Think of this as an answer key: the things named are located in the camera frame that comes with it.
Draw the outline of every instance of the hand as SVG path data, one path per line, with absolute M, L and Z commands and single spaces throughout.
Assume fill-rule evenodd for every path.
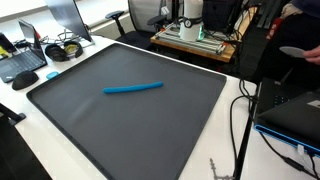
M 306 61 L 320 65 L 320 46 L 310 51 L 305 51 L 303 55 L 306 58 Z

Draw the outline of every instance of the computer mouse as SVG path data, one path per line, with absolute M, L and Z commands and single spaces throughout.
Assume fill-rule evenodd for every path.
M 23 71 L 14 78 L 12 83 L 12 89 L 20 90 L 26 88 L 39 79 L 38 75 L 33 71 Z

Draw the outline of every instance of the white table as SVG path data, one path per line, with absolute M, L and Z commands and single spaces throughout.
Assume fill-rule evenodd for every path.
M 48 59 L 48 66 L 36 71 L 40 79 L 26 89 L 14 91 L 11 88 L 11 83 L 0 83 L 0 102 L 16 113 L 23 112 L 26 114 L 27 118 L 17 124 L 16 128 L 53 179 L 106 179 L 26 98 L 26 93 L 45 82 L 47 80 L 46 75 L 50 72 L 63 72 L 101 49 L 115 43 L 112 40 L 100 37 L 93 38 L 96 44 L 86 47 L 84 54 L 78 59 L 60 63 L 51 62 Z M 238 79 L 227 76 L 225 87 L 181 173 L 180 179 L 213 180 L 210 158 L 213 159 L 216 165 L 218 175 L 226 176 L 233 174 L 234 159 L 229 131 L 229 109 L 231 102 L 241 95 L 238 84 Z M 254 94 L 256 89 L 255 84 L 247 82 L 246 87 L 251 94 Z M 239 151 L 248 119 L 248 101 L 246 99 L 240 99 L 235 103 L 233 117 L 235 142 Z
M 290 157 L 303 165 L 312 174 L 312 164 L 308 155 L 298 154 L 296 148 L 281 141 L 265 136 L 280 154 Z M 316 170 L 320 172 L 320 159 L 313 158 Z M 311 176 L 299 172 L 287 165 L 278 155 L 276 155 L 264 142 L 260 134 L 251 129 L 249 143 L 243 164 L 241 180 L 314 180 Z

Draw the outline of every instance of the keyboard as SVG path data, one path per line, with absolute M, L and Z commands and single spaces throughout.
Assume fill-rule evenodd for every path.
M 12 68 L 17 69 L 18 73 L 22 71 L 32 71 L 43 65 L 45 62 L 38 58 L 31 51 L 15 55 L 9 64 Z

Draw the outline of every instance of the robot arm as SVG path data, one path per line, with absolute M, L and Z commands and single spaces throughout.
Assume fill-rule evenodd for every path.
M 180 24 L 180 38 L 196 41 L 202 31 L 203 0 L 184 0 L 183 21 Z

